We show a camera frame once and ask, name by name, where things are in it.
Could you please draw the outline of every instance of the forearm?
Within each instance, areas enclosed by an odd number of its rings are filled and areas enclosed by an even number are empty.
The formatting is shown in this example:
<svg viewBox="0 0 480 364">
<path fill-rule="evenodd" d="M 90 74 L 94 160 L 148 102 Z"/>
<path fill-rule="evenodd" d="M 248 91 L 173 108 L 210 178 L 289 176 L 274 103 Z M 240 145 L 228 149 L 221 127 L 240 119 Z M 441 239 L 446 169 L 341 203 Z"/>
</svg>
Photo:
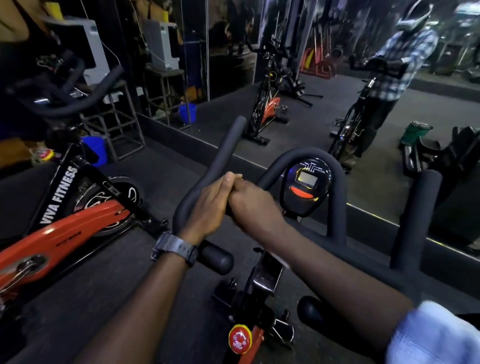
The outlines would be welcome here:
<svg viewBox="0 0 480 364">
<path fill-rule="evenodd" d="M 263 242 L 267 249 L 283 258 L 376 350 L 386 349 L 397 324 L 412 309 L 406 296 L 336 258 L 288 224 L 273 239 Z"/>
<path fill-rule="evenodd" d="M 187 268 L 181 256 L 161 255 L 132 298 L 76 362 L 151 363 Z"/>
</svg>

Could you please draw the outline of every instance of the blue bucket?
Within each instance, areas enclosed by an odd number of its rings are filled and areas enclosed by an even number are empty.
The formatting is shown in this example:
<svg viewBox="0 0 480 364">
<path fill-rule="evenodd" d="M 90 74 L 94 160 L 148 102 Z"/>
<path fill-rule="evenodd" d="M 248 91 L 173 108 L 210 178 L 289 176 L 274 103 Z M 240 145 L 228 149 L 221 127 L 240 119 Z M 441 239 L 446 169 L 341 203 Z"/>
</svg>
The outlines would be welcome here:
<svg viewBox="0 0 480 364">
<path fill-rule="evenodd" d="M 105 140 L 100 136 L 82 136 L 82 141 L 98 155 L 98 162 L 92 164 L 95 167 L 107 164 L 107 149 L 105 148 Z"/>
<path fill-rule="evenodd" d="M 197 121 L 197 105 L 188 103 L 188 110 L 190 111 L 190 121 L 192 123 Z M 187 113 L 187 105 L 183 104 L 180 105 L 179 108 L 180 119 L 184 124 L 188 124 L 188 113 Z"/>
</svg>

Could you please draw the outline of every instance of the digital display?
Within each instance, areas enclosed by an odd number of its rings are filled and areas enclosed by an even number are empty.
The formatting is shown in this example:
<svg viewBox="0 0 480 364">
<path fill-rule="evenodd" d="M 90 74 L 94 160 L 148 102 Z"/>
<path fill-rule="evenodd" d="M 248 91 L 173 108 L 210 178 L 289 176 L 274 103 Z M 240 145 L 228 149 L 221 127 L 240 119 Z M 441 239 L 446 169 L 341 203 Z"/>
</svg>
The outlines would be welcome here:
<svg viewBox="0 0 480 364">
<path fill-rule="evenodd" d="M 317 177 L 312 176 L 311 174 L 305 173 L 305 172 L 300 172 L 298 181 L 306 184 L 307 186 L 310 187 L 315 187 L 315 184 L 317 183 Z"/>
</svg>

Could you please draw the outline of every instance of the hand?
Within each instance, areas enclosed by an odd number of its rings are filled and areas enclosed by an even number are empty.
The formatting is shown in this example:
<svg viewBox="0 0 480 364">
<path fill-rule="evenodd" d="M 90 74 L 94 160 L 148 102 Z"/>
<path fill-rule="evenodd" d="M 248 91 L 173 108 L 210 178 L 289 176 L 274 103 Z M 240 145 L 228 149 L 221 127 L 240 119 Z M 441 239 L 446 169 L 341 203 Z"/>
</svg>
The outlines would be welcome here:
<svg viewBox="0 0 480 364">
<path fill-rule="evenodd" d="M 238 227 L 262 245 L 287 225 L 272 195 L 251 182 L 235 180 L 228 204 Z"/>
<path fill-rule="evenodd" d="M 222 222 L 227 208 L 227 200 L 233 183 L 241 179 L 241 174 L 227 172 L 219 180 L 202 189 L 202 193 L 193 208 L 179 238 L 198 245 L 208 235 L 213 234 Z"/>
</svg>

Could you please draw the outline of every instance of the green bucket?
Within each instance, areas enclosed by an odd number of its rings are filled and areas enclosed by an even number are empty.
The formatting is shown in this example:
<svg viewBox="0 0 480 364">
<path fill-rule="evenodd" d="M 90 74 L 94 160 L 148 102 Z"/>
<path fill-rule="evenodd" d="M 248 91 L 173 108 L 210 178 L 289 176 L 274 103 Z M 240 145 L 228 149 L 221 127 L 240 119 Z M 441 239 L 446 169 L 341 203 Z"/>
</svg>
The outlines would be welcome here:
<svg viewBox="0 0 480 364">
<path fill-rule="evenodd" d="M 420 137 L 425 136 L 431 129 L 433 129 L 433 126 L 429 124 L 419 121 L 411 121 L 405 129 L 405 132 L 400 139 L 400 143 L 406 146 L 411 146 L 415 144 Z"/>
</svg>

